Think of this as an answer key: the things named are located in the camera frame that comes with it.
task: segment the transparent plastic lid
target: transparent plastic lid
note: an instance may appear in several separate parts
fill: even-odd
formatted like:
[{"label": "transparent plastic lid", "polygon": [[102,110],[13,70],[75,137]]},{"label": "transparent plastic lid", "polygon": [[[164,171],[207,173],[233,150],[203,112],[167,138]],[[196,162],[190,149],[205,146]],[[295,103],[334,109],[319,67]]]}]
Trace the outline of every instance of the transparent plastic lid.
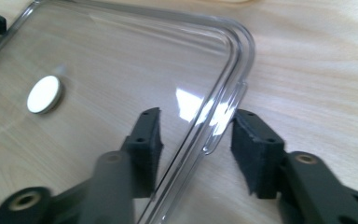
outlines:
[{"label": "transparent plastic lid", "polygon": [[[246,90],[254,42],[235,21],[92,1],[34,1],[0,41],[0,203],[33,186],[54,194],[119,150],[140,113],[161,110],[164,148],[138,223],[165,220]],[[47,113],[27,99],[61,82]]]}]

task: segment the white round disc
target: white round disc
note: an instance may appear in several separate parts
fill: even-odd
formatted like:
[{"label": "white round disc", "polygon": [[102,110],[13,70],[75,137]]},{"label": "white round disc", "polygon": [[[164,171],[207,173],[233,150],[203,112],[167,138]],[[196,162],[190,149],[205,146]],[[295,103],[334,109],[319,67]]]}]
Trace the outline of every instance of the white round disc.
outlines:
[{"label": "white round disc", "polygon": [[60,94],[60,80],[54,76],[43,77],[28,95],[28,110],[35,114],[47,112],[57,103]]}]

